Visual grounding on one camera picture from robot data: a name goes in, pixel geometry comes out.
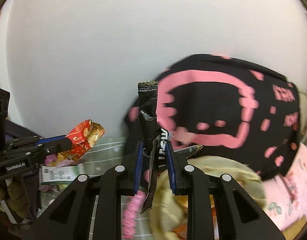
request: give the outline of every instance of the red snack wrapper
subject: red snack wrapper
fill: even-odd
[[[93,122],[90,119],[85,120],[73,128],[73,130],[66,136],[72,141],[72,145],[77,145],[86,140],[92,123]]]
[[[92,120],[78,124],[66,137],[72,141],[72,148],[61,154],[69,160],[78,161],[87,150],[91,149],[98,139],[103,136],[105,129]]]

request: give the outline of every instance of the snack wrapper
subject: snack wrapper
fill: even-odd
[[[152,142],[156,138],[158,82],[138,83],[139,124],[147,155],[152,151]]]
[[[85,120],[66,136],[72,141],[73,147],[61,154],[67,159],[77,162],[104,133],[105,129],[100,124],[94,123],[90,119]]]
[[[47,167],[63,167],[63,166],[71,166],[76,165],[77,163],[68,160],[66,157],[64,157],[61,153],[48,155],[45,159],[45,166]]]
[[[144,200],[141,213],[143,214],[147,210],[151,210],[152,202],[154,201],[154,195],[157,189],[158,178],[158,153],[157,148],[159,144],[159,137],[155,138],[152,142],[153,148],[149,155],[149,181],[148,181],[148,193]]]

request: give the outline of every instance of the pink floral cloth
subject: pink floral cloth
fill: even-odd
[[[306,216],[307,219],[307,148],[300,144],[285,177],[275,176],[263,183],[268,205],[266,214],[280,230]]]

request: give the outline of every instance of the black bag with pink pattern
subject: black bag with pink pattern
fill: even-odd
[[[232,159],[262,180],[286,175],[300,143],[300,108],[297,88],[285,76],[244,60],[199,54],[155,80],[157,125],[172,133],[175,150],[203,144],[195,158]],[[142,140],[137,106],[136,100],[125,117],[125,154]]]

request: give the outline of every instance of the white wall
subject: white wall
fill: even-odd
[[[2,14],[12,120],[44,136],[87,118],[120,135],[137,82],[190,54],[252,61],[307,89],[299,0],[13,0]]]

